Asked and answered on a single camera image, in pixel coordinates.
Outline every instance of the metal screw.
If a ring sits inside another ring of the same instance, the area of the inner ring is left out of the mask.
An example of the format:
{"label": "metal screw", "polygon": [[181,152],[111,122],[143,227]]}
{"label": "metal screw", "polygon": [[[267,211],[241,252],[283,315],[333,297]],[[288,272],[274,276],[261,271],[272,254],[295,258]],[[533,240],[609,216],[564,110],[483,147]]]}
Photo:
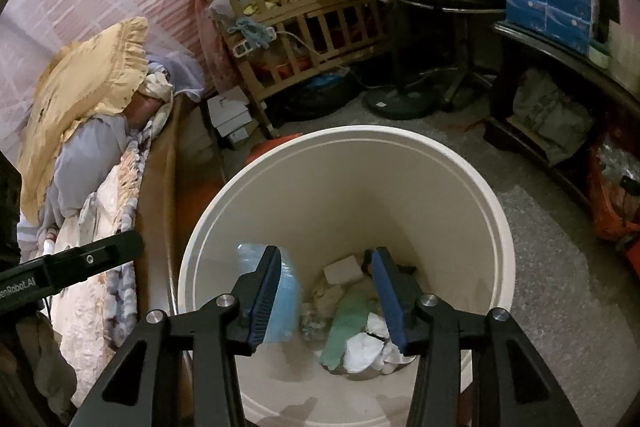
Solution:
{"label": "metal screw", "polygon": [[236,298],[231,295],[231,293],[223,293],[222,295],[218,295],[216,299],[216,304],[221,308],[229,308],[229,306],[233,306],[234,302],[236,302]]}
{"label": "metal screw", "polygon": [[161,310],[151,310],[146,314],[146,321],[149,324],[158,324],[164,320],[164,314]]}
{"label": "metal screw", "polygon": [[425,293],[420,297],[420,304],[427,306],[427,308],[433,308],[438,304],[438,302],[440,302],[440,299],[438,299],[433,293]]}
{"label": "metal screw", "polygon": [[494,308],[491,310],[491,314],[495,320],[500,322],[506,322],[509,320],[509,317],[511,317],[509,312],[504,308]]}

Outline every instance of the cardboard box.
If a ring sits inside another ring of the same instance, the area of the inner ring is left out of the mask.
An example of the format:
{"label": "cardboard box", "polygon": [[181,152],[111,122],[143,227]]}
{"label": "cardboard box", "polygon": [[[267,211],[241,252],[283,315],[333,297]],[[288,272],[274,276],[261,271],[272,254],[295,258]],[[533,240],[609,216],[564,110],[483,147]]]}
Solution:
{"label": "cardboard box", "polygon": [[239,86],[207,100],[211,123],[220,136],[227,136],[251,122],[248,104],[249,100]]}
{"label": "cardboard box", "polygon": [[233,131],[227,136],[232,149],[240,149],[249,140],[249,137],[258,129],[258,121],[252,118],[251,122],[243,125],[240,129]]}

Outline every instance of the floor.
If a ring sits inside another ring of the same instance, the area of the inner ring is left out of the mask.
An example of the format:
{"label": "floor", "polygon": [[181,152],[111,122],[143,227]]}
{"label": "floor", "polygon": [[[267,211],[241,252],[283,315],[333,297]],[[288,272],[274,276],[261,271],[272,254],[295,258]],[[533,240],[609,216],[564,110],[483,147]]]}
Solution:
{"label": "floor", "polygon": [[[591,233],[590,218],[524,158],[484,142],[486,100],[423,120],[386,121],[359,98],[319,120],[287,123],[282,135],[352,124],[384,124],[431,137],[466,158],[505,211],[516,253],[512,312],[548,363],[585,427],[614,426],[640,389],[640,283],[609,245]],[[254,142],[259,133],[254,133]],[[228,177],[250,144],[225,150]]]}

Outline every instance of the white bucket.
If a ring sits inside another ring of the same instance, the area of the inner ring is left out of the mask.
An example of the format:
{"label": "white bucket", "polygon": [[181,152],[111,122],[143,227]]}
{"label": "white bucket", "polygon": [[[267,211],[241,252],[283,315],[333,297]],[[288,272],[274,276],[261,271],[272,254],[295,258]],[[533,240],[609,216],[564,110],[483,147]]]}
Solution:
{"label": "white bucket", "polygon": [[[383,246],[457,309],[485,314],[513,299],[513,242],[489,185],[444,145],[397,128],[322,130],[245,167],[191,235],[180,312],[233,288],[241,243],[287,248],[306,289],[325,265]],[[261,426],[404,426],[418,367],[349,380],[322,368],[300,338],[236,362],[246,417]],[[467,355],[462,389],[471,380]]]}

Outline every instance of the yellow pillow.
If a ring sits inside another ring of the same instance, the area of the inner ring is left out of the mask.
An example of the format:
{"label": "yellow pillow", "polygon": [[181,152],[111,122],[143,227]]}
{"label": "yellow pillow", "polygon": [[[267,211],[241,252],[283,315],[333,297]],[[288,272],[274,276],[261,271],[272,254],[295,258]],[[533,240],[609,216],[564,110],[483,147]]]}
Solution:
{"label": "yellow pillow", "polygon": [[20,208],[30,223],[53,178],[60,147],[94,114],[120,113],[146,76],[148,22],[133,17],[65,46],[38,80],[18,156]]}

